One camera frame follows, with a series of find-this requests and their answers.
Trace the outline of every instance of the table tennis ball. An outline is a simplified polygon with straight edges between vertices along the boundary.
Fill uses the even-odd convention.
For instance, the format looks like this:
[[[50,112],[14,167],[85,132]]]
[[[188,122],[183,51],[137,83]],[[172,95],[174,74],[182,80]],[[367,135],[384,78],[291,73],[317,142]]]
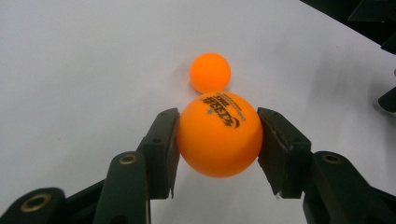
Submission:
[[[200,93],[223,91],[230,79],[230,65],[217,53],[204,53],[191,64],[191,85]]]
[[[199,96],[181,113],[177,146],[194,170],[228,177],[241,173],[256,160],[262,136],[260,118],[246,100],[216,91]]]

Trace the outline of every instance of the ping pong ball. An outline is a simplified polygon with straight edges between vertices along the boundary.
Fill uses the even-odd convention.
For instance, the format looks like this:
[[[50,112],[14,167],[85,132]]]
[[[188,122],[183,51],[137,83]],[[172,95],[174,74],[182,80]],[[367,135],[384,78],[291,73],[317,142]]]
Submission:
[[[189,166],[212,177],[247,169],[262,147],[262,123],[242,97],[216,91],[190,102],[180,115],[177,146]]]
[[[204,53],[191,64],[191,85],[200,93],[223,91],[230,79],[230,65],[217,53]]]

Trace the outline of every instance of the white background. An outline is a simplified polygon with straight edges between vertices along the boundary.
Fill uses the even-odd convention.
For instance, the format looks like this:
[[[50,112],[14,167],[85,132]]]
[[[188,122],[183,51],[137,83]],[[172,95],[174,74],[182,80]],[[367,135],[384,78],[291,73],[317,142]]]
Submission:
[[[299,1],[0,2],[0,213],[23,194],[70,196],[135,150],[158,113],[198,96],[191,61],[222,54],[227,88],[283,114],[313,143],[396,194],[396,119],[373,101],[396,57]],[[215,179],[180,159],[176,196],[152,223],[306,223],[259,164]]]

